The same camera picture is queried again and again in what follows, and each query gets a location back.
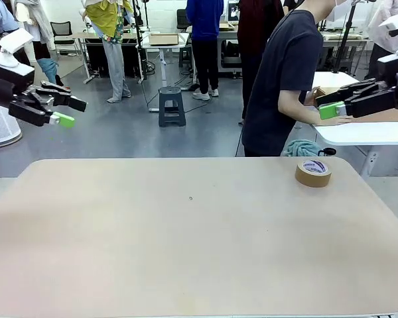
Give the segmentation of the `person's left hand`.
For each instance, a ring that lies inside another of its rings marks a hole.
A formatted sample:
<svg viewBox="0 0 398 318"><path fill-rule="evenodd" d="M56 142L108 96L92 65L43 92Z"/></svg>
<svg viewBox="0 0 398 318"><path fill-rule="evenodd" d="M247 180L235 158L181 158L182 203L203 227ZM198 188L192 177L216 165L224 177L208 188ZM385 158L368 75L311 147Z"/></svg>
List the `person's left hand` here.
<svg viewBox="0 0 398 318"><path fill-rule="evenodd" d="M319 86L312 88L310 91L306 93L306 97L304 102L302 103L305 106L313 106L314 100L316 98L316 94L318 93Z"/></svg>

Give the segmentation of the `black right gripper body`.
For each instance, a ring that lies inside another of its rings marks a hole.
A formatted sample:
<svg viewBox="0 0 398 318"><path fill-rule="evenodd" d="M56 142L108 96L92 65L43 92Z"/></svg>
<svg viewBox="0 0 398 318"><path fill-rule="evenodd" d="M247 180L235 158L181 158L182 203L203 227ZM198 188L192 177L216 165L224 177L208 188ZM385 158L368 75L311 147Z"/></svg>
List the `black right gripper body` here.
<svg viewBox="0 0 398 318"><path fill-rule="evenodd" d="M392 54L377 61L377 81L384 93L393 100L394 108L398 109L398 55Z"/></svg>

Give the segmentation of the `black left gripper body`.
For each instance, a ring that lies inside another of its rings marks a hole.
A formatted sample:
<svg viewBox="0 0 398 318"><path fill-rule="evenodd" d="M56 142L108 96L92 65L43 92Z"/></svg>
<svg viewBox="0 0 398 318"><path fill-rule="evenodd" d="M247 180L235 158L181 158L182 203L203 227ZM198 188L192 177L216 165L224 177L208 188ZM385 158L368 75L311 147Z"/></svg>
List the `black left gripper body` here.
<svg viewBox="0 0 398 318"><path fill-rule="evenodd" d="M19 63L14 68L0 65L0 106L9 108L12 103L26 106L30 101L23 93L34 83L35 69Z"/></svg>

